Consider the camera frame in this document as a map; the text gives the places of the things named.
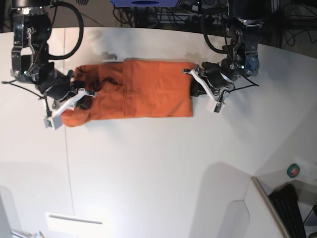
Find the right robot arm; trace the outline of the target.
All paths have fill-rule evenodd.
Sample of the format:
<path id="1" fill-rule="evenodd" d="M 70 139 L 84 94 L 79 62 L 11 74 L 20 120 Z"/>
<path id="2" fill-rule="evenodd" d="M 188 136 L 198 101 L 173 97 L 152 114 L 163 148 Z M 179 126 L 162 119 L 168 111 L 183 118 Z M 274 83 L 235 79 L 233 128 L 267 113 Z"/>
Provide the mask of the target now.
<path id="1" fill-rule="evenodd" d="M 57 9 L 65 7 L 74 12 L 79 23 L 79 36 L 74 48 L 67 54 L 54 56 L 49 53 L 48 39 L 51 36 L 54 20 L 48 17 L 45 7 Z M 65 60 L 79 49 L 84 35 L 84 21 L 80 11 L 72 4 L 58 0 L 14 0 L 13 12 L 13 48 L 11 50 L 11 75 L 15 82 L 33 84 L 39 91 L 36 95 L 44 100 L 47 116 L 53 110 L 64 111 L 74 106 L 88 110 L 92 105 L 94 90 L 86 88 L 84 82 L 72 82 L 74 71 L 67 74 L 58 71 L 54 61 Z"/>

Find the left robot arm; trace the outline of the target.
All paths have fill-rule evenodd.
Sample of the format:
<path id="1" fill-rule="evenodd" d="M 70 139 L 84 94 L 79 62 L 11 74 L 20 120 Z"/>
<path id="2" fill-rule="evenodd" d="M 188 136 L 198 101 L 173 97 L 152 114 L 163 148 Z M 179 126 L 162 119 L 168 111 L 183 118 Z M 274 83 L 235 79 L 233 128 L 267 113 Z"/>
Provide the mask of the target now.
<path id="1" fill-rule="evenodd" d="M 225 45 L 216 48 L 207 34 L 207 16 L 219 13 Z M 256 86 L 251 81 L 260 68 L 258 43 L 261 20 L 265 18 L 265 2 L 262 0 L 229 0 L 222 7 L 221 3 L 203 10 L 201 30 L 207 46 L 215 53 L 226 57 L 219 63 L 203 62 L 192 70 L 183 73 L 192 77 L 192 96 L 208 95 L 222 106 L 230 93 L 237 91 L 235 82 L 238 78 L 246 79 L 249 86 Z"/>

